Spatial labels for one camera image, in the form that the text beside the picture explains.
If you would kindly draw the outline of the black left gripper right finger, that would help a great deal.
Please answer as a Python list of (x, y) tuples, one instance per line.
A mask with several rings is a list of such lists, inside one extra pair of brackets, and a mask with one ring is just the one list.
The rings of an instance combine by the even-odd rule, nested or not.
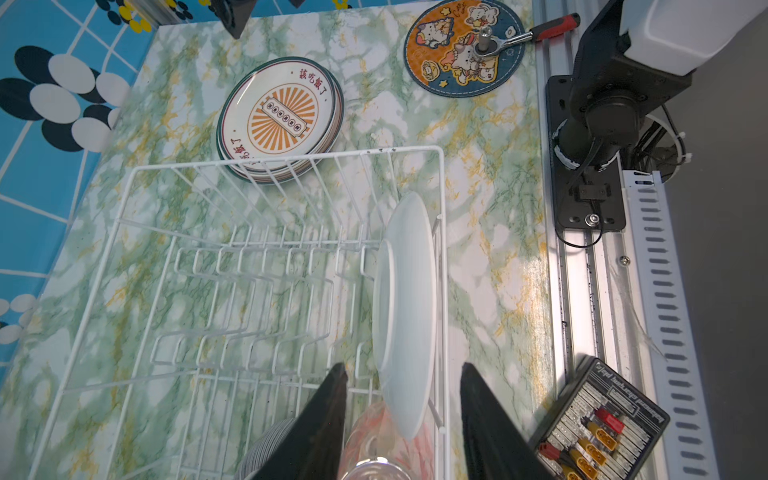
[(550, 479), (476, 367), (460, 379), (462, 435), (470, 479)]

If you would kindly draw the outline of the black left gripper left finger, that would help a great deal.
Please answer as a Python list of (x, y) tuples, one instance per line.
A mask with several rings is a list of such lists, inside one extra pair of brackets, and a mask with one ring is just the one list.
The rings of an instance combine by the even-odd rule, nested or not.
[(344, 446), (345, 366), (335, 364), (257, 479), (335, 479)]

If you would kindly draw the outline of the plain white plate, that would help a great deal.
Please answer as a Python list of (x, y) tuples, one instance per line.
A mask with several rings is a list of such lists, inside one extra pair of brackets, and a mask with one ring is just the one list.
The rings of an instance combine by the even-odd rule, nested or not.
[(372, 339), (381, 393), (401, 437), (421, 428), (432, 384), (437, 279), (431, 223), (421, 196), (397, 204), (376, 258)]

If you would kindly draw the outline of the plate orange sunburst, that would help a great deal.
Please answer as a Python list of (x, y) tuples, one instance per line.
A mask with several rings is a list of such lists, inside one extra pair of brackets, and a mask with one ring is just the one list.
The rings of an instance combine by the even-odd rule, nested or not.
[(283, 181), (310, 167), (339, 136), (345, 101), (330, 70), (304, 57), (266, 62), (229, 94), (216, 126), (216, 150), (243, 180)]

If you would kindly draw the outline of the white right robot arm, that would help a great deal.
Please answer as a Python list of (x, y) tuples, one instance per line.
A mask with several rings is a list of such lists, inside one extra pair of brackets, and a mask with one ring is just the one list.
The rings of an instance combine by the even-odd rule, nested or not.
[(582, 34), (553, 151), (570, 170), (609, 162), (641, 122), (766, 10), (764, 1), (610, 1)]

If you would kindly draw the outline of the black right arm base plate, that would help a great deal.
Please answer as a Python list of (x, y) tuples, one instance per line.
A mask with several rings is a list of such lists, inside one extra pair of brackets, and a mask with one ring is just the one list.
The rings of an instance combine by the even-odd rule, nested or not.
[(578, 173), (580, 162), (570, 161), (560, 149), (558, 134), (569, 117), (570, 86), (568, 75), (552, 76), (545, 86), (555, 231), (620, 232), (627, 221), (619, 159), (594, 160)]

